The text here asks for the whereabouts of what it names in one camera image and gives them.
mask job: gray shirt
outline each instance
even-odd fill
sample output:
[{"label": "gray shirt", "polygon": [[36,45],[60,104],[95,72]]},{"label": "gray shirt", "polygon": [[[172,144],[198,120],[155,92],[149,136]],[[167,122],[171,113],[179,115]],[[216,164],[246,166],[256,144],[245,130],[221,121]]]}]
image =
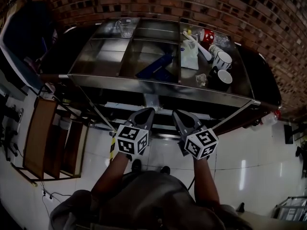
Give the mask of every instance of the gray shirt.
[{"label": "gray shirt", "polygon": [[77,191],[50,215],[54,229],[75,229],[84,213],[99,211],[91,229],[250,229],[230,206],[212,208],[196,205],[177,178],[154,171],[144,172],[118,194],[97,204],[86,191]]}]

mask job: metal rack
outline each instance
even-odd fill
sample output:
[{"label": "metal rack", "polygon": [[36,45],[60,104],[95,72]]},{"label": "metal rack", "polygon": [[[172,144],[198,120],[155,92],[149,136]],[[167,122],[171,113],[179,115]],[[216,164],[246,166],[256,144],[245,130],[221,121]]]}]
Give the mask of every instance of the metal rack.
[{"label": "metal rack", "polygon": [[275,207],[273,218],[307,221],[307,196],[288,197]]}]

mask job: electrical outlet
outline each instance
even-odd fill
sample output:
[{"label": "electrical outlet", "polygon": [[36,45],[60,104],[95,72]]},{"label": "electrical outlet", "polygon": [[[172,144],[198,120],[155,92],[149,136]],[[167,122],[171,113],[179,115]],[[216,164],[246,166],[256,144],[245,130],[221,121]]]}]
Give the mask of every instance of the electrical outlet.
[{"label": "electrical outlet", "polygon": [[46,191],[45,191],[45,198],[48,199],[50,202],[53,202],[53,197],[50,198],[50,194],[47,193]]}]

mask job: blue object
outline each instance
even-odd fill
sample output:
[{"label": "blue object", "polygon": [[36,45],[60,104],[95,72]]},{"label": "blue object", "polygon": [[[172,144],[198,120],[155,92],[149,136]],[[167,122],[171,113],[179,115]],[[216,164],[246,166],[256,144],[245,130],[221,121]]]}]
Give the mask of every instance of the blue object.
[{"label": "blue object", "polygon": [[153,77],[159,81],[177,82],[176,77],[165,68],[160,68],[153,74]]},{"label": "blue object", "polygon": [[173,61],[173,56],[170,54],[163,55],[158,60],[144,68],[142,71],[136,74],[136,77],[140,79],[149,79],[152,77],[153,73],[159,68],[165,68]]}]

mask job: plastic bag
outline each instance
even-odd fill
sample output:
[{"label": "plastic bag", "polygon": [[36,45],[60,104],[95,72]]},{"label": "plastic bag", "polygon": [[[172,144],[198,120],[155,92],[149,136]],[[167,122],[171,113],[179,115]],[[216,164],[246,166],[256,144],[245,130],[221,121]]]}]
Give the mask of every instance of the plastic bag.
[{"label": "plastic bag", "polygon": [[197,75],[196,82],[199,87],[205,86],[208,82],[206,74]]},{"label": "plastic bag", "polygon": [[184,40],[181,44],[181,67],[198,70],[198,46],[191,40]]}]

